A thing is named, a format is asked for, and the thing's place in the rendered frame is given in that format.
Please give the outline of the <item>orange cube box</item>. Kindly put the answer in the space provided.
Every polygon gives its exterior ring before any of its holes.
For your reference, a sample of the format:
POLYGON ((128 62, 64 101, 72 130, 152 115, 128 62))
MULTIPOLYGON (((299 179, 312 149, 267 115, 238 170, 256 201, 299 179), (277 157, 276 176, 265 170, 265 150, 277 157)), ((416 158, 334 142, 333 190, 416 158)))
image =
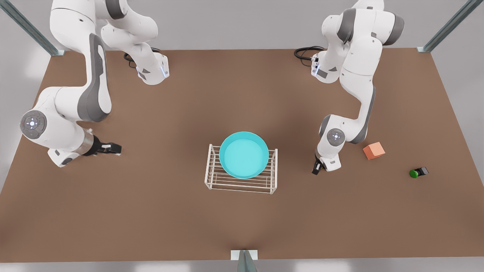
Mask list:
POLYGON ((368 146, 363 148, 363 151, 366 157, 368 158, 368 160, 375 159, 385 154, 385 150, 380 144, 380 142, 369 144, 368 146))

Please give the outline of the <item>cyan round plate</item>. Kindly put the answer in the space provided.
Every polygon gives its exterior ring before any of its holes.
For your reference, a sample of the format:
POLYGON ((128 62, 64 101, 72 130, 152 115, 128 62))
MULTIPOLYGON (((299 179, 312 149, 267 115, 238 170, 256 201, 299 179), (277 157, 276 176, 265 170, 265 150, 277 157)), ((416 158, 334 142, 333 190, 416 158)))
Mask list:
POLYGON ((253 178, 267 166, 268 147, 257 134, 239 131, 223 141, 219 160, 231 176, 239 179, 253 178))

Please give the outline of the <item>silver frame post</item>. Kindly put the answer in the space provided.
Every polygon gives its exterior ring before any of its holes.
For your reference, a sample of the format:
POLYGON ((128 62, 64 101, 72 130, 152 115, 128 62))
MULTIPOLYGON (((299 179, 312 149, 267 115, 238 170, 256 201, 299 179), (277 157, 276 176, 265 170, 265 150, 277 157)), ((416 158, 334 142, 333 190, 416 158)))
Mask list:
POLYGON ((231 250, 231 260, 237 260, 237 272, 258 272, 254 260, 258 250, 231 250))
POLYGON ((9 0, 0 0, 0 8, 14 20, 51 56, 63 56, 65 51, 57 49, 9 0))
POLYGON ((430 53, 434 50, 465 18, 467 18, 484 0, 467 2, 449 19, 449 21, 424 45, 417 47, 418 52, 430 53))

